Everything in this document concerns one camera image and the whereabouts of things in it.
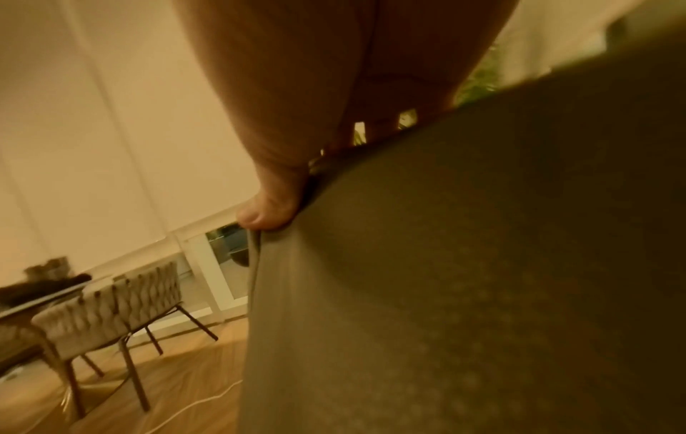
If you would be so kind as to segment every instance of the power cord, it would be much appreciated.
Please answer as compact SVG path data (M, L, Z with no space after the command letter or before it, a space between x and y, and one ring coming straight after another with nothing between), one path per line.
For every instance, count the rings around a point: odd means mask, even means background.
M203 398L203 399L201 399L201 400L195 401L194 403L188 404L187 406L183 407L181 410L179 410L179 411L177 411L176 413L174 413L173 415L169 416L169 418L166 419L164 422L160 423L160 424L159 424L158 426L156 426L155 428L152 428L151 430L146 431L146 432L143 433L143 434L152 434L152 433L156 432L158 429L162 428L162 427L165 426L167 423L171 422L176 416L180 415L181 413L183 413L184 411L188 410L189 408L193 408L193 407L195 407L195 406L198 405L198 404L208 403L209 401L213 401L213 400L216 400L216 399L220 399L221 397L223 397L224 395L226 395L227 393L229 393L229 391L230 391L231 389L233 389L234 386L237 386L237 385L241 384L242 382L243 382L242 379L241 379L241 380L238 380L238 381L236 381L234 384L230 385L224 392L222 392L222 393L220 393L220 394L218 394L218 395L210 396L209 398Z

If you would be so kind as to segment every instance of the woven chair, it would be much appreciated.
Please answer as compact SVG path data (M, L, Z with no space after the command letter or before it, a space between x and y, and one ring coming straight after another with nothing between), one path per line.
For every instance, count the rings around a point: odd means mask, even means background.
M65 362L76 412L83 417L85 409L79 398L71 361L87 352L118 344L141 406L147 411L150 405L126 344L135 332L145 329L162 354L148 325L176 311L186 315L212 339L218 340L181 306L176 262L155 267L131 279L118 280L102 290L86 292L40 312L32 322L45 332Z

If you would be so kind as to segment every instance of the textured fabric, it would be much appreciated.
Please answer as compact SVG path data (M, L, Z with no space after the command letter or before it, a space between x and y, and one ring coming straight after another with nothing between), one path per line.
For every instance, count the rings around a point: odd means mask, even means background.
M322 167L241 434L684 433L686 31Z
M67 360L137 330L180 302L177 264L172 261L50 307L32 323Z

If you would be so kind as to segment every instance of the metal chair leg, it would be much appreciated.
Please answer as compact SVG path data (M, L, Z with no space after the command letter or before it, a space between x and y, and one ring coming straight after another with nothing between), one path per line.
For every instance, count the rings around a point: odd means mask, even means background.
M69 381L71 396L73 397L74 407L76 408L76 416L79 419L83 419L86 416L86 408L84 407L84 401L81 399L81 389L79 388L79 383L76 381L76 373L74 372L74 365L71 360L64 361L64 373L66 374L66 379Z
M81 358L84 360L84 362L86 362L86 364L87 364L88 366L91 367L91 369L92 369L93 371L95 371L95 373L98 375L98 377L104 377L104 376L105 376L105 373L102 372L102 370L101 370L100 368L98 368L98 365L96 365L96 364L93 362L93 360L91 360L87 355L82 354L82 355L81 355Z
M162 351L162 347L159 346L159 342L157 342L157 339L155 339L155 337L152 335L152 332L150 331L147 325L145 326L145 332L148 334L148 337L150 337L150 342L152 342L152 344L155 346L159 355L164 354L164 351Z
M129 375L131 376L131 381L136 389L136 394L138 395L139 401L141 401L141 407L143 407L143 411L148 411L150 410L150 402L148 402L148 397L145 396L145 390L143 390L141 378L138 376L138 371L136 371L134 361L131 360L131 354L129 354L129 348L126 346L125 340L122 339L119 341L119 349L124 356L126 368L129 370Z
M195 325L197 325L198 327L200 327L200 330L202 330L202 331L204 331L205 333L207 333L212 339L214 339L214 340L219 340L219 338L217 337L217 335L215 335L213 332L209 331L209 328L205 327L200 321L198 321L198 320L196 320L195 318L193 318L193 315L189 314L188 311L185 310L183 307L181 307L181 306L179 305L179 306L177 306L177 309L178 309L179 311L181 311L181 313L183 313L184 315L186 315L186 316L188 317L189 320L191 320Z

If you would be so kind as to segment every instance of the wooden floor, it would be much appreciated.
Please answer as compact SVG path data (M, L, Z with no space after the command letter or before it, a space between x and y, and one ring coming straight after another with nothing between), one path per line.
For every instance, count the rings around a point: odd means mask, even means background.
M201 330L160 341L164 355L153 345L134 347L136 363L151 410L144 413L131 380L127 380L107 401L71 426L51 408L60 401L62 387L55 373L43 362L24 367L15 378L0 383L0 434L145 434L196 400L218 395L241 379L247 343L247 319L211 327L219 336L213 341ZM125 371L124 360L115 347L90 354L94 362L115 378ZM80 360L74 363L79 381L96 380ZM236 430L241 385L223 397L184 411L158 434L231 434Z

